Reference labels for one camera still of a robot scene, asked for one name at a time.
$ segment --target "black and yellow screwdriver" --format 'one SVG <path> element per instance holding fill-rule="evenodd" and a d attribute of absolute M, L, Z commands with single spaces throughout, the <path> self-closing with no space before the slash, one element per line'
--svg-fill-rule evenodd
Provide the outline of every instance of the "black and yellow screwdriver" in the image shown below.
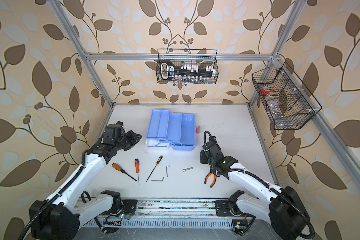
<path fill-rule="evenodd" d="M 155 167 L 154 167 L 154 170 L 155 170 L 156 166 L 159 164 L 159 162 L 161 161 L 162 158 L 163 158 L 163 156 L 159 156 L 159 157 L 158 157 L 158 161 L 156 162 L 156 165 L 155 165 Z M 152 175 L 152 173 L 154 172 L 154 170 L 152 170 L 151 174 L 148 176 L 148 178 L 147 178 L 147 180 L 146 180 L 145 182 L 148 181 L 149 177 Z"/>
<path fill-rule="evenodd" d="M 128 176 L 130 176 L 130 178 L 132 178 L 133 180 L 135 180 L 135 181 L 137 182 L 136 179 L 134 179 L 131 175 L 129 175 L 128 173 L 126 173 L 125 170 L 122 169 L 118 164 L 114 163 L 114 164 L 112 164 L 112 166 L 113 166 L 114 169 L 116 169 L 116 170 L 118 170 L 118 171 L 120 171 L 120 172 L 122 172 L 122 173 L 124 173 L 124 174 L 126 174 L 126 175 L 128 175 Z"/>
<path fill-rule="evenodd" d="M 139 160 L 136 158 L 135 159 L 135 167 L 136 167 L 136 173 L 137 173 L 137 180 L 138 180 L 138 182 L 139 182 L 139 186 L 140 186 L 140 179 L 139 179 L 139 172 L 140 172 L 140 170 L 139 170 Z"/>

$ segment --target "black wire mesh basket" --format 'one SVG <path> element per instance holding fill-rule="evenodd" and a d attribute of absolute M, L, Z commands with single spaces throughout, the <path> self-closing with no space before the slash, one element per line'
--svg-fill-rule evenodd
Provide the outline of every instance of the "black wire mesh basket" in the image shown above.
<path fill-rule="evenodd" d="M 156 76 L 158 83 L 216 84 L 217 50 L 158 49 Z"/>
<path fill-rule="evenodd" d="M 284 63 L 282 67 L 268 67 L 252 74 L 253 85 L 276 130 L 301 129 L 322 109 L 304 82 L 296 86 L 288 73 L 291 73 L 291 68 Z M 306 99 L 310 97 L 319 107 Z"/>

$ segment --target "pliers handle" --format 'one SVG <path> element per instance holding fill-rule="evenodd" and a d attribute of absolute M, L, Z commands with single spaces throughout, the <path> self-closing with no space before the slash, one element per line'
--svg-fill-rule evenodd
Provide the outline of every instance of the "pliers handle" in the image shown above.
<path fill-rule="evenodd" d="M 209 187 L 213 187 L 213 185 L 215 185 L 215 182 L 216 182 L 216 175 L 213 174 L 212 172 L 210 172 L 210 173 L 208 173 L 208 175 L 205 177 L 204 184 L 206 184 L 206 181 L 208 180 L 208 178 L 209 178 L 209 176 L 210 176 L 211 174 L 213 175 L 213 182 L 212 182 L 212 184 L 211 184 Z"/>

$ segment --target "orange screwdriver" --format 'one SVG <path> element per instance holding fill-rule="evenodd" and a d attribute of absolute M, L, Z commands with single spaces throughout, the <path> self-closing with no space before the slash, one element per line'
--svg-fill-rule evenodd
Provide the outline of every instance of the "orange screwdriver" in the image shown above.
<path fill-rule="evenodd" d="M 114 163 L 114 164 L 112 164 L 112 166 L 113 166 L 114 169 L 116 169 L 116 170 L 118 170 L 118 171 L 120 171 L 120 172 L 122 172 L 122 173 L 124 173 L 124 174 L 126 174 L 126 175 L 128 175 L 128 176 L 130 176 L 130 178 L 132 178 L 133 180 L 135 180 L 135 181 L 137 182 L 136 179 L 134 179 L 131 175 L 129 175 L 128 173 L 126 173 L 125 170 L 122 169 L 118 164 Z"/>
<path fill-rule="evenodd" d="M 137 173 L 137 180 L 138 180 L 138 182 L 139 182 L 139 186 L 140 186 L 140 180 L 139 180 L 139 160 L 136 158 L 135 159 L 135 167 L 136 167 L 136 173 Z"/>

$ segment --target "workbench surface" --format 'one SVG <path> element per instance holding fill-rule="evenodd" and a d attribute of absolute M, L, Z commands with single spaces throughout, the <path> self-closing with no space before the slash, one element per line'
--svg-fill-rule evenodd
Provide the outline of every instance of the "workbench surface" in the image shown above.
<path fill-rule="evenodd" d="M 148 149 L 145 137 L 153 109 L 170 110 L 173 113 L 195 114 L 196 147 L 193 151 L 174 151 L 169 149 Z M 213 176 L 204 184 L 209 173 L 207 164 L 200 164 L 200 151 L 203 145 L 204 131 L 216 136 L 225 156 L 232 156 L 248 170 L 262 179 L 274 183 L 248 107 L 246 105 L 116 105 L 109 124 L 122 121 L 125 131 L 132 130 L 143 137 L 131 150 L 119 151 L 109 164 L 102 169 L 87 187 L 91 196 L 97 196 L 103 190 L 121 193 L 121 197 L 131 198 L 228 198 L 236 190 L 245 190 L 241 185 L 218 177 L 210 188 Z M 163 159 L 147 180 L 158 157 Z M 140 186 L 127 175 L 116 171 L 112 163 L 119 164 L 128 174 L 137 179 L 134 160 L 140 161 Z M 183 172 L 182 169 L 193 167 Z"/>

